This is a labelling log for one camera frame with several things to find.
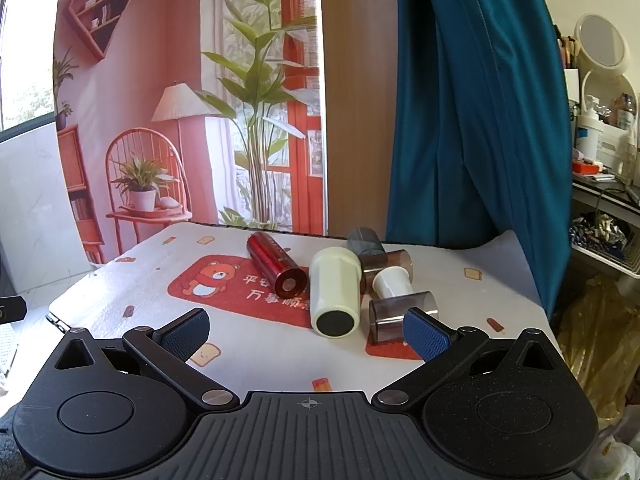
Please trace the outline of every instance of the blue curtain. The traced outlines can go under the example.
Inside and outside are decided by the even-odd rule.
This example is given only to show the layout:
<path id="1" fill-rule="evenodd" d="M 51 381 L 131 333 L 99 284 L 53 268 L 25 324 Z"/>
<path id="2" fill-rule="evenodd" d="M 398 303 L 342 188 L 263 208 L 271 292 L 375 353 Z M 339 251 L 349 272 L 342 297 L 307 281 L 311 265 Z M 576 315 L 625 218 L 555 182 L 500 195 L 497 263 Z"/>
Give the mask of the blue curtain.
<path id="1" fill-rule="evenodd" d="M 398 12 L 386 239 L 459 249 L 513 229 L 550 316 L 570 252 L 572 185 L 545 1 L 398 0 Z"/>

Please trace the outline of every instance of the crosshair symbol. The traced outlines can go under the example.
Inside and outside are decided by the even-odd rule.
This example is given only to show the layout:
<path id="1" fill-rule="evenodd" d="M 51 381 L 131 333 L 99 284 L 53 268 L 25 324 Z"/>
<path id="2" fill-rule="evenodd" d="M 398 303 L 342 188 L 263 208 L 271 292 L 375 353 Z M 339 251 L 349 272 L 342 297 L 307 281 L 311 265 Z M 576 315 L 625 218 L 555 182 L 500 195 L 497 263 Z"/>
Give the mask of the crosshair symbol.
<path id="1" fill-rule="evenodd" d="M 305 399 L 302 402 L 300 402 L 300 404 L 302 405 L 303 408 L 311 410 L 312 408 L 316 407 L 318 404 L 322 404 L 322 402 L 318 402 L 317 400 L 313 400 L 311 397 L 309 397 L 308 399 Z"/>

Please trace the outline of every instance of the white flower pot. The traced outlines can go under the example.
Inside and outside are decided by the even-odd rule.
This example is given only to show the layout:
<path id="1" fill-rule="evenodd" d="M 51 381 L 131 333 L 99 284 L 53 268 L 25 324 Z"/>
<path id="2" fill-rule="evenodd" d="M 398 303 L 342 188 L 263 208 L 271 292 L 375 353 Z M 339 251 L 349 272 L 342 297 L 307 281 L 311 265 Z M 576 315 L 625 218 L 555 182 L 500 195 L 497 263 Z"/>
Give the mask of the white flower pot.
<path id="1" fill-rule="evenodd" d="M 153 211 L 156 208 L 156 190 L 130 191 L 131 206 L 137 211 Z"/>

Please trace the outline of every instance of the round mirror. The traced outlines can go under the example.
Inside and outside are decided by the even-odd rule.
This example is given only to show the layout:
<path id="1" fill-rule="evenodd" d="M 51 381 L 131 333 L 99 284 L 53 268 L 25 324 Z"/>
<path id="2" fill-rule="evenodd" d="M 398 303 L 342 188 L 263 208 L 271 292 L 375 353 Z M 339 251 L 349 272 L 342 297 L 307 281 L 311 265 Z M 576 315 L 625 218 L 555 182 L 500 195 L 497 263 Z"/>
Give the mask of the round mirror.
<path id="1" fill-rule="evenodd" d="M 582 52 L 597 68 L 606 72 L 624 72 L 628 49 L 609 20 L 587 14 L 578 21 L 575 34 L 582 45 Z"/>

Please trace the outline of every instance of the white marble wall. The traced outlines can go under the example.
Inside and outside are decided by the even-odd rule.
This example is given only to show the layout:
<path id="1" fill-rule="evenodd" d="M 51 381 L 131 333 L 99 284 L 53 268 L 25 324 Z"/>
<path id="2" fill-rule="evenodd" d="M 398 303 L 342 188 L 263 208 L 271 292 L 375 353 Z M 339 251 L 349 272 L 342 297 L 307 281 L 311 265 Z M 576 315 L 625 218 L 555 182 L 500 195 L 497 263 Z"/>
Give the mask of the white marble wall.
<path id="1" fill-rule="evenodd" d="M 17 294 L 91 270 L 54 124 L 0 142 L 0 257 Z"/>

